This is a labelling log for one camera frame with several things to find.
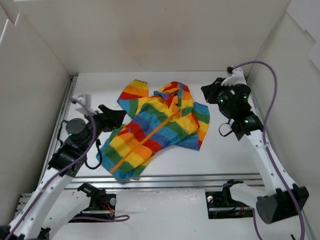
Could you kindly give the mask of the rainbow striped zip jacket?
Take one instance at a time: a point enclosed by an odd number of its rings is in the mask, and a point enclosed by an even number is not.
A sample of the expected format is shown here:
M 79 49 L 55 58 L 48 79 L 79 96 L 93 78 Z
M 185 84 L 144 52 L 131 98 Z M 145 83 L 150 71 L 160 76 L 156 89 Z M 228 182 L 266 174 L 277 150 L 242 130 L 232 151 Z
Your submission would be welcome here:
M 168 147 L 200 150 L 210 112 L 195 102 L 189 87 L 173 81 L 149 94 L 147 82 L 133 80 L 117 99 L 131 118 L 111 132 L 96 159 L 118 180 L 139 177 L 155 155 Z

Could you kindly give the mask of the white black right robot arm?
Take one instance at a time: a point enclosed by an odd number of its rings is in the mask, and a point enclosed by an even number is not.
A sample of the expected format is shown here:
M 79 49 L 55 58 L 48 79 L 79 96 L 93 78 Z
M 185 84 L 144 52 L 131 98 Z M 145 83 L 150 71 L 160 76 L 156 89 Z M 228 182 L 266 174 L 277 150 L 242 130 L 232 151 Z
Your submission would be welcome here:
M 272 224 L 301 213 L 309 192 L 298 186 L 280 163 L 270 146 L 264 126 L 249 104 L 251 89 L 243 83 L 223 85 L 224 78 L 201 87 L 209 104 L 216 104 L 228 119 L 230 131 L 252 154 L 265 190 L 246 185 L 243 181 L 229 180 L 222 188 L 221 200 L 227 206 L 237 202 L 253 208 L 260 219 Z

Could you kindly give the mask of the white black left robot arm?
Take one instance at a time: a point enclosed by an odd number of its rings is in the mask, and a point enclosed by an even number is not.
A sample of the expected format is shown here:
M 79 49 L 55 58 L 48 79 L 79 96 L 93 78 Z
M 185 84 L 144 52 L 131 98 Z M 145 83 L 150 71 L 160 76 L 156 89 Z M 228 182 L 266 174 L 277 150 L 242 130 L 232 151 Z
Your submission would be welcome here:
M 52 155 L 41 182 L 21 212 L 0 228 L 2 240 L 50 240 L 82 211 L 100 210 L 114 197 L 87 182 L 65 195 L 65 187 L 87 162 L 92 146 L 99 147 L 101 133 L 117 130 L 126 112 L 99 105 L 99 111 L 83 108 L 84 118 L 65 121 L 68 137 Z

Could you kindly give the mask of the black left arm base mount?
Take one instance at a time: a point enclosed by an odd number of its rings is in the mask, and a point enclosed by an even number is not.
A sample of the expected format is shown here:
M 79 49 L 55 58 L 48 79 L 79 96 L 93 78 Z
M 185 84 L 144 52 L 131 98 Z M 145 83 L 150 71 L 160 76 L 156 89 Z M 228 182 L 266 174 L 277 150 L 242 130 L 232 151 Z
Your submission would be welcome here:
M 107 193 L 89 183 L 83 183 L 76 191 L 84 193 L 89 204 L 75 215 L 70 223 L 102 223 L 103 220 L 110 220 L 115 216 L 115 206 L 110 203 L 110 200 L 116 200 L 115 193 Z

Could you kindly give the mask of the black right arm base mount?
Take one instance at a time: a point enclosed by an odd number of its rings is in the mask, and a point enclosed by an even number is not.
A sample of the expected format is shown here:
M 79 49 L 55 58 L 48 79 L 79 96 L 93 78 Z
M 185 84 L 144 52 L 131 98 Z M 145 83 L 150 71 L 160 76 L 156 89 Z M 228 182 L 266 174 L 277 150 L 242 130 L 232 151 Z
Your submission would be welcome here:
M 243 202 L 231 198 L 230 187 L 243 181 L 228 180 L 220 191 L 206 191 L 206 207 L 210 220 L 252 218 L 253 209 Z

